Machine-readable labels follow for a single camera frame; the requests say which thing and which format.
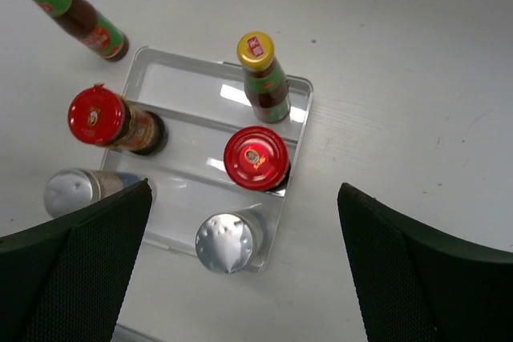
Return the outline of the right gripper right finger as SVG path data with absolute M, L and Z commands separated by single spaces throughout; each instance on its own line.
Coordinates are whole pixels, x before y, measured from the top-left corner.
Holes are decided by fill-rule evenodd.
M 369 341 L 510 341 L 512 254 L 403 215 L 343 183 L 341 232 Z

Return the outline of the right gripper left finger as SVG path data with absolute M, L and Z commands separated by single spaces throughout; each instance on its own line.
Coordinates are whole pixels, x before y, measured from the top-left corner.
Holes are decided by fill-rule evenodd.
M 1 238 L 3 341 L 109 341 L 152 204 L 147 180 Z

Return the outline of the silver-lid white shaker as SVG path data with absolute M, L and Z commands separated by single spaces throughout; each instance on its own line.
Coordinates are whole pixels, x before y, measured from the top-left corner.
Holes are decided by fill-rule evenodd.
M 218 274 L 241 272 L 257 258 L 269 237 L 264 216 L 252 208 L 207 218 L 196 233 L 199 261 Z
M 143 176 L 128 172 L 68 168 L 53 175 L 46 183 L 44 207 L 52 218 L 58 218 L 143 180 Z

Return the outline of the red-lid sauce jar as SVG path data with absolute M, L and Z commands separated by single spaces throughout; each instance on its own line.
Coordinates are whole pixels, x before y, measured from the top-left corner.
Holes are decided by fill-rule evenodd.
M 137 107 L 102 83 L 75 96 L 67 122 L 82 143 L 141 156 L 158 154 L 168 141 L 167 126 L 157 114 Z
M 233 134 L 225 145 L 223 162 L 229 178 L 250 191 L 276 193 L 289 181 L 288 148 L 267 127 L 246 127 Z

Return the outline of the tall yellow-cap sauce bottle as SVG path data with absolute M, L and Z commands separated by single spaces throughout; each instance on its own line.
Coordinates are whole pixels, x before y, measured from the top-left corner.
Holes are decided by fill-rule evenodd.
M 129 40 L 87 0 L 32 0 L 71 37 L 108 62 L 118 62 Z
M 237 43 L 237 57 L 244 77 L 244 92 L 256 117 L 278 123 L 290 112 L 289 81 L 275 56 L 273 40 L 252 31 Z

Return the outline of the white divided organizer tray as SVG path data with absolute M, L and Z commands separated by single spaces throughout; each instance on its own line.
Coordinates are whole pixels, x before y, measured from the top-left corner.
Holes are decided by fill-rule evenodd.
M 133 59 L 123 97 L 157 114 L 166 124 L 168 141 L 156 155 L 108 150 L 101 168 L 146 177 L 155 196 L 145 240 L 171 251 L 196 255 L 200 225 L 211 215 L 252 208 L 261 213 L 269 237 L 257 258 L 243 271 L 260 272 L 269 261 L 286 189 L 292 178 L 313 101 L 310 81 L 289 76 L 289 115 L 263 123 L 244 92 L 239 65 L 208 62 L 144 47 Z M 284 190 L 250 191 L 238 186 L 224 168 L 224 148 L 240 129 L 267 127 L 285 141 L 291 171 Z

